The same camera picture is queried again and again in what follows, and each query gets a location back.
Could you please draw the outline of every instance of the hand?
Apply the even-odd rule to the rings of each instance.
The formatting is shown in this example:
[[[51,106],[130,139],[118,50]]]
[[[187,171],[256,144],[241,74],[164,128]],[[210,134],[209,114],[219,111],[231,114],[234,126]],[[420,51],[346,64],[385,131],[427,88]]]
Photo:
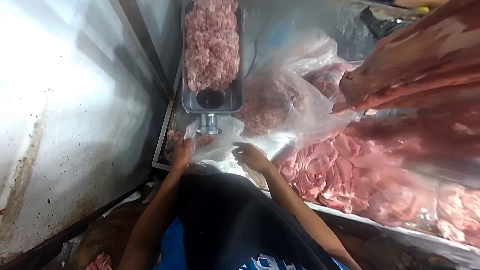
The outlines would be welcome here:
[[[192,139],[184,140],[183,136],[178,139],[173,150],[173,170],[184,172],[188,168],[192,155],[191,146]]]
[[[255,146],[245,143],[234,143],[234,146],[238,146],[237,149],[232,151],[235,160],[240,163],[245,163],[248,167],[254,169],[259,173],[267,172],[272,164],[268,161]]]

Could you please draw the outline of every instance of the dirty metal surface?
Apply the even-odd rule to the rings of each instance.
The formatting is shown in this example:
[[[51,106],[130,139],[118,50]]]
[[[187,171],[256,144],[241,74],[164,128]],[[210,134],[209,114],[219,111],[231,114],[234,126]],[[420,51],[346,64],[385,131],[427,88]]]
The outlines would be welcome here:
[[[0,266],[146,180],[168,101],[108,0],[0,3]]]

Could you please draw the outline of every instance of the raw pork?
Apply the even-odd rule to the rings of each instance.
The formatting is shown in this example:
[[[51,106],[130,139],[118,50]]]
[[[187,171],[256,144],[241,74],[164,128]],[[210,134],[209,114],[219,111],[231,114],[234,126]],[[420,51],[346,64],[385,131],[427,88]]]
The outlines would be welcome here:
[[[304,96],[299,91],[302,82],[310,86],[301,77],[281,70],[249,79],[244,106],[235,115],[245,123],[246,134],[266,135],[272,129],[292,125],[288,117],[303,108]]]
[[[86,270],[112,270],[112,258],[102,252],[94,262],[87,266]]]
[[[332,99],[334,102],[344,103],[345,97],[340,92],[338,84],[343,74],[350,69],[353,69],[352,65],[340,62],[312,71],[303,78],[328,99]]]
[[[188,87],[224,90],[240,68],[236,0],[197,0],[185,16]]]
[[[167,132],[167,140],[178,140],[185,133],[179,130],[171,129]],[[216,136],[212,134],[201,134],[197,136],[197,147],[204,147],[210,145],[216,141]]]
[[[346,133],[403,157],[476,157],[480,154],[480,100],[437,105],[417,116],[363,118]]]
[[[344,134],[299,152],[289,147],[273,163],[304,199],[389,226],[415,218],[435,197],[384,147]]]
[[[360,68],[345,73],[340,90],[347,104],[333,111],[425,108],[479,96],[480,88],[471,87],[480,83],[479,10],[477,0],[450,1],[381,39]]]
[[[480,190],[443,185],[438,191],[438,215],[443,237],[480,247]]]
[[[212,144],[216,141],[216,135],[213,134],[201,134],[197,137],[197,147],[204,147]]]
[[[179,130],[176,130],[176,129],[170,129],[168,132],[167,132],[167,140],[171,141],[171,140],[178,140],[180,139],[182,136],[184,135],[184,133],[182,131],[179,131]]]

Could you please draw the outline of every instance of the clear plastic bag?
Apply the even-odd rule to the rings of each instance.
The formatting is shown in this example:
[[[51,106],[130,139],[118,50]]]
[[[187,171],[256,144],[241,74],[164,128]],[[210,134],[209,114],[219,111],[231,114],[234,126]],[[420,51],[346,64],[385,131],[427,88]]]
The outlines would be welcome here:
[[[200,121],[197,119],[187,126],[185,138],[191,138],[192,143],[192,163],[198,163],[202,160],[222,161],[225,156],[232,150],[233,143],[238,141],[240,134],[243,132],[244,123],[231,116],[217,116],[217,127],[222,130],[222,134],[216,135],[215,140],[209,145],[199,147],[197,145],[197,130]]]
[[[296,34],[282,48],[265,57],[245,84],[245,104],[235,114],[245,122],[247,137],[292,133],[301,148],[340,131],[352,113],[331,115],[333,101],[301,76],[343,61],[336,42],[322,30]]]
[[[260,68],[282,67],[299,76],[337,62],[337,43],[321,29],[307,29],[292,35],[290,41],[269,54]]]

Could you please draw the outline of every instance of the meat grinder tray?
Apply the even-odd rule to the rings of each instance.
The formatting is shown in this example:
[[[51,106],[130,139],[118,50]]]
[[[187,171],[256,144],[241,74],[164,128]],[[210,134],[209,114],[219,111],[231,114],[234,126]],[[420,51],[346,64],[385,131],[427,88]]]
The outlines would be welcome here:
[[[230,84],[227,89],[224,89],[224,102],[218,109],[206,109],[202,107],[197,101],[197,95],[202,91],[192,92],[188,87],[187,80],[187,67],[185,65],[185,51],[187,49],[187,40],[185,33],[185,15],[193,10],[194,1],[189,2],[184,9],[182,9],[182,32],[183,32],[183,58],[182,63],[182,81],[181,81],[181,100],[185,110],[189,112],[208,112],[208,113],[233,113],[239,111],[244,102],[243,96],[243,61],[244,61],[244,48],[243,48],[243,12],[239,5],[237,16],[237,33],[239,35],[239,54],[240,54],[240,68],[237,78]]]

